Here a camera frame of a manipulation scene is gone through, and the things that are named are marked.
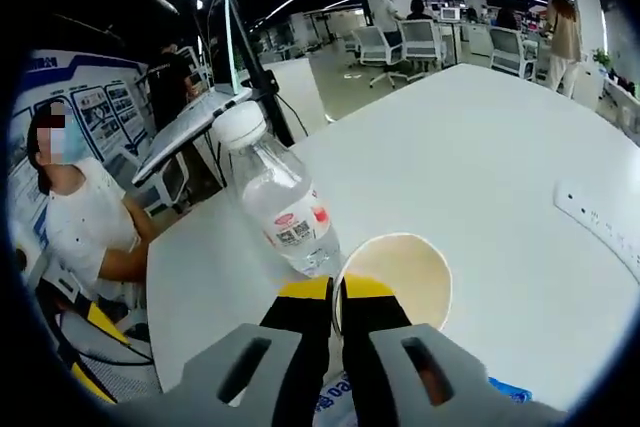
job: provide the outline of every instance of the desk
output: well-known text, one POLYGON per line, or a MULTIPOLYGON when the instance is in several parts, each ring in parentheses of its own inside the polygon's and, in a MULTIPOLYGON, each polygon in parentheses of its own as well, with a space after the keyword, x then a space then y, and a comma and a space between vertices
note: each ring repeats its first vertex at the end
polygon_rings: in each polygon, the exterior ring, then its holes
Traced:
MULTIPOLYGON (((550 90, 472 65, 408 85, 296 144, 348 254, 388 232, 429 239, 453 276, 443 332, 489 375, 566 409, 637 306, 618 258, 553 206, 558 180, 597 193, 640 238, 640 150, 550 90)), ((152 244, 147 300, 161 385, 296 275, 216 194, 152 244)))

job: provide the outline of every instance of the white shirt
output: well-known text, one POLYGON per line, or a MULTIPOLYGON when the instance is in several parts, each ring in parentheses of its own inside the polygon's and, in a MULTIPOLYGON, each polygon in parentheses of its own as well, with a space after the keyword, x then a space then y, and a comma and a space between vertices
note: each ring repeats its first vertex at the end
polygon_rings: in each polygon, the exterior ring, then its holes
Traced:
POLYGON ((98 278, 107 249, 130 252, 140 242, 122 203, 125 192, 97 159, 75 166, 85 176, 80 188, 49 194, 46 229, 53 253, 93 292, 134 307, 141 294, 137 285, 98 278))
POLYGON ((381 0, 375 15, 375 24, 380 27, 383 32, 397 32, 398 23, 395 14, 398 9, 391 0, 381 0))

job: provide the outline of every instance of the face mask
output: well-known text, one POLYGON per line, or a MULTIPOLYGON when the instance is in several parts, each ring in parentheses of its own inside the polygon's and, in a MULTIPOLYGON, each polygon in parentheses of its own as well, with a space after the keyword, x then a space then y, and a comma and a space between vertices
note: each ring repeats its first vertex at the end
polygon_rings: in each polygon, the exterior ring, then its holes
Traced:
POLYGON ((75 164, 84 157, 84 151, 84 135, 75 118, 66 116, 64 129, 51 129, 51 154, 56 155, 56 163, 75 164))

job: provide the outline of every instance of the plastic water bottle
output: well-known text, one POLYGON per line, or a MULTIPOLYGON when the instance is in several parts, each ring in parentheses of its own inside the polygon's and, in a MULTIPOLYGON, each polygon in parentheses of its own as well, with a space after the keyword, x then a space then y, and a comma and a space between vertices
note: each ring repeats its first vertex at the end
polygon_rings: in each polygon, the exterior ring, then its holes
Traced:
POLYGON ((336 275, 340 243, 329 214, 304 164, 267 132, 260 106, 235 106, 213 129, 231 153, 240 201, 269 243, 305 275, 336 275))

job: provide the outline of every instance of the cup rim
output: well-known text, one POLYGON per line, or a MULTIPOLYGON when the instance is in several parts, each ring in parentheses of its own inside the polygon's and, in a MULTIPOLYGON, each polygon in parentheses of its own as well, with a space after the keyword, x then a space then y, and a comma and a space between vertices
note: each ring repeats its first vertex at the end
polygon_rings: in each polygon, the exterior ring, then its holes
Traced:
POLYGON ((342 340, 342 330, 340 329, 340 326, 338 324, 338 299, 340 298, 340 291, 341 291, 342 281, 344 280, 344 276, 346 275, 347 270, 349 270, 349 266, 351 264, 352 259, 354 259, 359 252, 361 252, 369 244, 374 243, 385 237, 417 238, 422 242, 424 242, 425 244, 427 244, 431 249, 433 249, 438 254, 440 259, 442 259, 442 262, 445 268, 447 269, 447 273, 449 274, 449 303, 447 305, 447 311, 444 315, 444 319, 440 323, 440 326, 437 327, 437 329, 439 331, 442 331, 442 329, 447 323, 447 320, 449 320, 449 314, 451 313, 451 303, 453 302, 453 275, 451 273, 451 268, 449 267, 449 263, 447 262, 447 258, 444 256, 444 254, 440 249, 438 249, 435 245, 433 245, 431 242, 429 242, 427 239, 425 239, 420 235, 413 234, 411 232, 391 232, 388 234, 381 234, 376 237, 371 237, 370 239, 367 239, 364 242, 362 242, 358 247, 356 247, 356 249, 353 252, 351 252, 351 254, 349 254, 349 257, 347 257, 347 260, 345 261, 344 265, 340 269, 340 272, 338 272, 338 275, 336 275, 335 278, 333 279, 333 290, 331 292, 331 325, 333 327, 333 331, 335 332, 336 336, 340 340, 342 340))

